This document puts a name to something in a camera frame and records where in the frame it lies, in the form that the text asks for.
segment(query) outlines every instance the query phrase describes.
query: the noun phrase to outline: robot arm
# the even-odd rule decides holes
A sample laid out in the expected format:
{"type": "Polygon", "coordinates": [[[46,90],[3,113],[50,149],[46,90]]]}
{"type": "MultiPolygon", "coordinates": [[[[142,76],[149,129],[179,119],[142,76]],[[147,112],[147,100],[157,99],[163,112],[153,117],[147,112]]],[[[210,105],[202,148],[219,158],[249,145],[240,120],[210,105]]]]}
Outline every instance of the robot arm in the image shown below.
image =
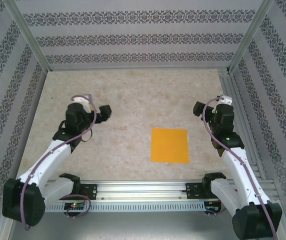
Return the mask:
{"type": "MultiPolygon", "coordinates": [[[[203,190],[216,195],[225,205],[232,216],[233,229],[239,239],[271,237],[271,227],[254,188],[258,192],[262,204],[266,207],[275,231],[278,228],[282,210],[279,204],[271,203],[269,197],[262,190],[249,165],[244,144],[239,135],[233,132],[232,99],[228,96],[221,98],[215,108],[207,107],[205,115],[202,117],[208,123],[212,135],[239,156],[242,161],[241,163],[232,153],[225,151],[214,139],[211,140],[219,156],[228,166],[237,191],[229,185],[222,173],[206,174],[202,181],[203,190]]],[[[205,104],[197,102],[193,113],[200,116],[204,107],[205,104]]]]}
{"type": "MultiPolygon", "coordinates": [[[[30,226],[35,226],[41,220],[46,206],[52,205],[63,196],[79,194],[80,178],[66,173],[60,175],[54,183],[45,186],[59,165],[75,150],[81,138],[76,138],[68,144],[61,144],[83,133],[94,120],[94,113],[90,111],[90,105],[85,99],[76,97],[73,101],[74,103],[68,105],[66,110],[66,120],[61,122],[58,131],[53,136],[53,141],[44,154],[18,179],[10,178],[5,183],[3,216],[22,221],[20,197],[28,177],[31,178],[25,191],[24,216],[26,224],[30,226]],[[59,145],[61,147],[53,151],[31,175],[30,173],[39,164],[43,156],[59,145]]],[[[96,115],[96,124],[106,121],[112,113],[109,105],[101,106],[99,110],[100,113],[96,115]]]]}

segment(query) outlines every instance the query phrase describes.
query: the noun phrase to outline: striped wall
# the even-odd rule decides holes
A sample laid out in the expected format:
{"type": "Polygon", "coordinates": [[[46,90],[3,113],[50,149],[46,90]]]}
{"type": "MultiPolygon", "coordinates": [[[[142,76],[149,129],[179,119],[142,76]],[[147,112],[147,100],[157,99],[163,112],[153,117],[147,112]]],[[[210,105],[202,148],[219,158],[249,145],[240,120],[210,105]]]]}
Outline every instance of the striped wall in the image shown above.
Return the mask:
{"type": "Polygon", "coordinates": [[[0,212],[15,177],[46,74],[0,0],[0,212]]]}
{"type": "Polygon", "coordinates": [[[262,0],[18,0],[53,70],[227,67],[262,0]]]}
{"type": "Polygon", "coordinates": [[[274,1],[233,75],[286,214],[286,0],[274,1]]]}

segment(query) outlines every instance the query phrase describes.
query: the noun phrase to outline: orange paper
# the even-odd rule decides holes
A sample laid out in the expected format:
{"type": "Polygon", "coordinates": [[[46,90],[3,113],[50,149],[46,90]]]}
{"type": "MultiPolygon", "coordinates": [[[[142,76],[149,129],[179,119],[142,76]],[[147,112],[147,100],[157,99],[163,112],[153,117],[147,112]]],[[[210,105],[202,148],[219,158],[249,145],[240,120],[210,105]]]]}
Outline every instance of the orange paper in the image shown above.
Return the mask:
{"type": "Polygon", "coordinates": [[[151,162],[188,164],[186,129],[153,128],[151,162]]]}

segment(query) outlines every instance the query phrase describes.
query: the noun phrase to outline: purple cable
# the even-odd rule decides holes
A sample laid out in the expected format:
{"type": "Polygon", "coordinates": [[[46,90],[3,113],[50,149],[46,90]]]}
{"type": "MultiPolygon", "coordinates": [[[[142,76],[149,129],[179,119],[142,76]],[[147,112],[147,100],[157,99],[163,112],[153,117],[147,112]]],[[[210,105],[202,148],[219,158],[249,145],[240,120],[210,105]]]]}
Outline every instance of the purple cable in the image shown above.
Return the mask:
{"type": "Polygon", "coordinates": [[[89,102],[89,104],[93,107],[93,110],[94,110],[94,119],[93,119],[93,122],[90,124],[89,128],[87,130],[85,130],[84,132],[82,132],[81,134],[59,144],[58,146],[54,147],[51,151],[49,151],[48,153],[46,153],[40,160],[39,162],[35,165],[35,167],[33,168],[33,170],[31,171],[31,173],[28,175],[28,178],[26,179],[26,182],[23,186],[23,189],[22,189],[22,193],[21,193],[21,202],[20,202],[20,210],[21,210],[21,219],[22,219],[22,223],[23,223],[23,226],[24,226],[24,229],[26,231],[29,230],[29,227],[28,225],[26,224],[26,219],[25,219],[25,212],[24,212],[24,197],[25,197],[25,192],[26,192],[26,188],[27,188],[27,185],[30,181],[30,179],[32,178],[32,175],[35,173],[36,169],[40,166],[40,164],[42,164],[42,162],[50,155],[52,154],[54,151],[56,151],[57,149],[59,149],[60,147],[62,147],[63,145],[65,144],[68,144],[78,138],[81,138],[82,135],[86,134],[88,131],[90,131],[90,129],[92,129],[93,125],[95,124],[95,121],[96,121],[96,118],[97,118],[97,111],[96,111],[96,108],[93,104],[93,101],[91,98],[88,98],[86,96],[83,96],[83,95],[75,95],[72,97],[72,100],[74,98],[84,98],[85,100],[87,100],[89,102]]]}
{"type": "Polygon", "coordinates": [[[244,167],[244,169],[245,169],[245,171],[246,171],[246,174],[247,174],[247,176],[248,176],[248,178],[249,178],[249,181],[250,181],[251,184],[252,184],[252,187],[253,187],[253,189],[254,189],[254,192],[255,192],[255,194],[256,194],[256,196],[257,196],[257,198],[258,198],[258,200],[259,200],[259,202],[260,202],[260,204],[261,204],[261,206],[262,206],[262,208],[263,208],[263,211],[264,211],[264,213],[265,213],[265,215],[266,215],[266,218],[267,218],[267,221],[268,221],[268,223],[269,223],[269,226],[271,227],[272,234],[273,234],[273,239],[274,239],[274,240],[277,240],[276,231],[275,231],[275,228],[274,228],[272,219],[270,218],[270,216],[269,216],[269,214],[268,214],[268,212],[267,212],[267,209],[266,209],[266,207],[265,207],[265,205],[264,205],[264,203],[263,203],[263,200],[262,200],[262,198],[261,198],[261,196],[260,196],[260,194],[259,194],[259,192],[258,192],[258,190],[257,190],[257,188],[256,188],[256,186],[255,186],[255,183],[254,183],[254,181],[253,181],[252,176],[250,175],[250,172],[249,172],[247,166],[244,164],[244,161],[243,161],[238,155],[236,155],[236,153],[234,153],[231,149],[229,149],[227,146],[225,146],[223,143],[221,143],[221,142],[211,133],[211,130],[210,130],[209,127],[207,126],[207,123],[206,123],[206,120],[205,120],[205,110],[206,110],[206,108],[208,107],[208,105],[209,105],[211,102],[216,101],[216,100],[222,100],[222,99],[224,99],[224,98],[223,98],[223,97],[213,98],[213,99],[211,99],[210,101],[208,101],[207,104],[205,104],[204,109],[203,109],[203,113],[202,113],[203,123],[204,123],[204,125],[205,125],[205,128],[206,128],[207,132],[208,132],[209,135],[211,136],[211,138],[212,138],[214,141],[216,141],[220,146],[222,146],[226,151],[230,152],[230,153],[242,164],[242,166],[244,167]]]}
{"type": "Polygon", "coordinates": [[[80,195],[80,194],[70,194],[70,195],[63,196],[61,199],[70,198],[70,197],[81,197],[81,198],[84,198],[85,200],[88,200],[89,206],[88,206],[88,209],[86,211],[78,214],[77,216],[69,216],[68,212],[69,212],[69,210],[72,210],[72,208],[67,209],[67,211],[66,211],[67,218],[76,219],[76,218],[79,218],[79,217],[81,217],[81,216],[83,216],[83,215],[85,215],[85,214],[87,214],[89,212],[89,209],[91,209],[91,206],[92,206],[92,203],[91,203],[91,200],[89,199],[89,197],[84,196],[84,195],[80,195]]]}

